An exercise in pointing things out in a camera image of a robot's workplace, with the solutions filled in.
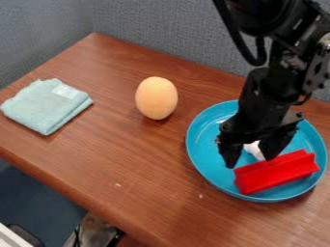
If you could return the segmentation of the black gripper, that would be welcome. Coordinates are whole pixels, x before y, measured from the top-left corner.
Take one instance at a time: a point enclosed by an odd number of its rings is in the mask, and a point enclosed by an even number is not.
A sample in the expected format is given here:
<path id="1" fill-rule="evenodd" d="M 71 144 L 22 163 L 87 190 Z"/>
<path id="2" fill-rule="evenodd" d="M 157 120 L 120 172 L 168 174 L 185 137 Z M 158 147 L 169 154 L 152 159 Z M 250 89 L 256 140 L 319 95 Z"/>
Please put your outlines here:
<path id="1" fill-rule="evenodd" d="M 234 169 L 244 144 L 260 141 L 260 150 L 268 161 L 276 159 L 291 144 L 305 114 L 291 107 L 296 101 L 279 93 L 280 80 L 273 79 L 271 70 L 254 69 L 246 78 L 238 99 L 238 112 L 220 126 L 221 134 L 233 143 L 220 141 L 218 150 L 226 167 Z"/>

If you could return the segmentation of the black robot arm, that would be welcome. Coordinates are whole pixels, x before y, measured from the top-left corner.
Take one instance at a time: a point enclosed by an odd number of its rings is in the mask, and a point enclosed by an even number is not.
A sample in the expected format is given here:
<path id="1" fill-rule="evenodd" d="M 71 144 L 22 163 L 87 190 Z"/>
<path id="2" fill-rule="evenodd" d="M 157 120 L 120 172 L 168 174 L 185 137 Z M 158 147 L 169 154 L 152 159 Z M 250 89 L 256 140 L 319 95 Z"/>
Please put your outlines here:
<path id="1" fill-rule="evenodd" d="M 244 146 L 260 143 L 268 160 L 291 144 L 305 114 L 293 111 L 330 81 L 330 13 L 313 0 L 213 0 L 238 51 L 254 70 L 238 112 L 216 142 L 233 169 Z"/>

